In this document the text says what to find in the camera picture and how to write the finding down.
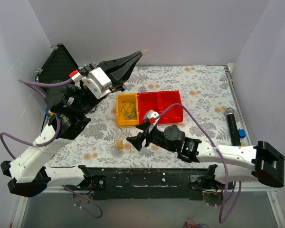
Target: gray floor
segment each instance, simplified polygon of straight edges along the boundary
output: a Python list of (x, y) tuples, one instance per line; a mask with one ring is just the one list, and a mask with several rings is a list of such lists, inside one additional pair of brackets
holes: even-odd
[(277, 227), (266, 192), (242, 192), (232, 214), (222, 225), (218, 222), (219, 208), (207, 206), (203, 201), (112, 199), (99, 203), (104, 216), (95, 219), (74, 206), (70, 193), (42, 193), (29, 199), (21, 227), (182, 228), (187, 218), (206, 223), (210, 228)]

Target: floral pattern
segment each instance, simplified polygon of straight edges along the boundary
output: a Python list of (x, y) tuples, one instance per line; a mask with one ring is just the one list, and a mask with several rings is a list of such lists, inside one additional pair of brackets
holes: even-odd
[[(232, 90), (223, 66), (142, 66), (136, 67), (125, 84), (124, 93), (179, 90), (182, 103), (192, 113), (216, 144), (231, 145), (228, 123), (224, 116), (227, 107), (235, 107)], [(48, 163), (51, 166), (112, 168), (206, 168), (208, 163), (185, 163), (168, 152), (151, 144), (137, 151), (126, 141), (140, 130), (118, 127), (116, 124), (116, 93), (110, 94), (87, 117), (91, 122), (70, 144), (62, 148)], [(235, 117), (242, 128), (239, 113)], [(184, 112), (184, 120), (177, 126), (187, 136), (206, 140), (202, 131)], [(166, 125), (159, 125), (163, 131)], [(122, 141), (123, 149), (116, 143)]]

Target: red cap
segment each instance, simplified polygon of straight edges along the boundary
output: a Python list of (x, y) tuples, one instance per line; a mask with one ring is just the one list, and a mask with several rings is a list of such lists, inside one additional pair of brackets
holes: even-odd
[(155, 123), (154, 117), (150, 118), (150, 119), (149, 119), (149, 122), (150, 122), (151, 124)]
[(77, 74), (79, 71), (78, 70), (74, 70), (71, 74), (70, 77), (73, 77), (75, 74)]

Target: gray wall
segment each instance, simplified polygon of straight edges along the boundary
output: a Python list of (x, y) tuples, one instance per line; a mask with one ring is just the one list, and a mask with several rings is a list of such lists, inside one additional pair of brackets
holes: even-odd
[(29, 0), (78, 64), (149, 49), (142, 65), (234, 62), (269, 0)]
[[(285, 0), (271, 0), (239, 54), (233, 73), (249, 133), (285, 155)], [(285, 215), (285, 186), (278, 191)]]
[[(44, 105), (19, 78), (33, 80), (50, 54), (50, 43), (27, 0), (0, 0), (0, 132), (33, 141), (40, 132)], [(7, 140), (16, 155), (26, 148)], [(0, 164), (11, 158), (0, 142)], [(10, 194), (0, 169), (0, 228), (10, 227), (17, 196)]]

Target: blue block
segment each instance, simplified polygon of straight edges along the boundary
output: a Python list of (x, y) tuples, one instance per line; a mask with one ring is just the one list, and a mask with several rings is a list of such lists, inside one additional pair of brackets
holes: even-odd
[(238, 133), (239, 133), (240, 139), (244, 139), (246, 137), (246, 133), (244, 129), (239, 129)]

